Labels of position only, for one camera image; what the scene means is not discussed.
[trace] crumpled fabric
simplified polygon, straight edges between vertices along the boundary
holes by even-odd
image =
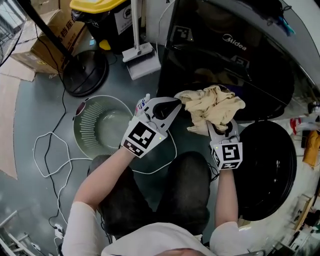
[[[191,113],[194,126],[187,130],[205,136],[209,136],[207,121],[223,132],[236,112],[246,106],[242,99],[222,85],[211,85],[197,91],[185,90],[177,97],[185,104],[185,110]]]

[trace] gray floor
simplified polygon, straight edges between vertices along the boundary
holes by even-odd
[[[107,57],[110,63],[114,62],[114,55],[108,54]],[[108,78],[94,95],[117,97],[134,111],[137,101],[146,93],[150,93],[151,97],[156,95],[160,72],[132,81],[121,59],[119,56],[118,61],[110,66]],[[33,160],[33,148],[36,138],[50,132],[63,114],[62,93],[63,86],[57,76],[49,79],[48,74],[37,74],[34,82],[21,82],[14,119],[14,155],[18,181],[0,172],[0,220],[14,210],[18,210],[18,217],[15,217],[7,228],[16,237],[24,232],[30,234],[32,240],[41,247],[41,251],[54,255],[56,255],[53,241],[55,235],[54,230],[48,224],[48,218],[57,212],[57,199],[53,193],[51,180],[43,178],[37,170]],[[75,98],[65,94],[64,102],[67,114],[56,130],[56,134],[68,143],[72,158],[85,157],[75,142],[72,121],[77,107],[83,100],[83,98]],[[212,163],[208,148],[209,138],[188,132],[187,127],[191,125],[191,120],[177,117],[170,128],[178,153],[198,151]],[[48,141],[49,137],[42,138],[36,149],[37,161],[44,172],[46,172],[44,154]],[[142,172],[152,172],[172,160],[174,153],[172,141],[168,138],[144,158],[135,159],[131,167]],[[54,138],[47,156],[50,171],[55,171],[67,160],[65,145]],[[61,193],[61,210],[66,218],[69,216],[74,195],[81,182],[86,178],[89,164],[89,161],[83,160],[72,163],[73,171],[68,185]],[[53,176],[57,190],[65,183],[69,168],[66,165]],[[135,173],[136,182],[153,209],[157,207],[161,197],[166,172],[167,168],[153,175]],[[204,241],[209,240],[214,228],[213,209],[217,186],[217,180],[212,182],[208,204],[211,219],[204,232]],[[66,228],[60,215],[53,219],[52,223],[59,223]]]

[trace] dark pants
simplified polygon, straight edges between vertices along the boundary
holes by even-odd
[[[108,157],[96,157],[90,172]],[[153,212],[135,182],[133,171],[127,167],[113,190],[99,205],[105,222],[104,229],[118,239],[145,225],[163,222],[173,223],[193,235],[200,235],[210,215],[207,209],[210,180],[210,169],[200,153],[179,155],[168,168],[165,191],[156,212]]]

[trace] yellow trash can lid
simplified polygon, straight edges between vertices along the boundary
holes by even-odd
[[[110,11],[126,0],[72,0],[70,7],[74,10],[89,14]]]

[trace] white label on trash can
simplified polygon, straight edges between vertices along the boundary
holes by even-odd
[[[138,0],[138,15],[141,17],[142,1]],[[131,4],[114,14],[118,35],[132,25]]]

